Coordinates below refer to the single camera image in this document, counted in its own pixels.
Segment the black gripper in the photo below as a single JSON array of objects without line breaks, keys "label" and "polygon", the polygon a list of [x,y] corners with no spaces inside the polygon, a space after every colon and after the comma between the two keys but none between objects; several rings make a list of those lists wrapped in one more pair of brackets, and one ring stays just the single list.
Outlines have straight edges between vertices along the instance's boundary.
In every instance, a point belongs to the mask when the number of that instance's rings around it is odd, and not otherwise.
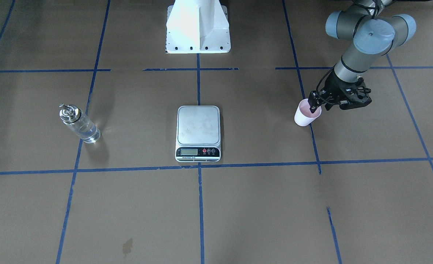
[{"label": "black gripper", "polygon": [[354,82],[345,82],[330,70],[324,87],[318,92],[310,92],[309,110],[315,113],[322,104],[325,105],[326,110],[330,110],[335,105],[338,105],[341,110],[366,107],[372,102],[370,93],[371,89],[367,88],[364,78],[357,77]]}]

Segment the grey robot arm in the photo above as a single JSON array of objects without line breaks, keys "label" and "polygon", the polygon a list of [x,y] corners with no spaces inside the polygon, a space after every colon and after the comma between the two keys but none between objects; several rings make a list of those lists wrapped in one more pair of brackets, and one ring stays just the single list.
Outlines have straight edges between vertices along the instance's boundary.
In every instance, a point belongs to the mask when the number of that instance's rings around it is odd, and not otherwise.
[{"label": "grey robot arm", "polygon": [[330,110],[366,107],[372,102],[371,89],[362,75],[381,56],[408,42],[417,30],[416,21],[407,14],[379,17],[389,0],[358,0],[345,11],[335,11],[325,24],[327,35],[350,40],[350,47],[322,77],[308,97],[312,113],[324,106]]}]

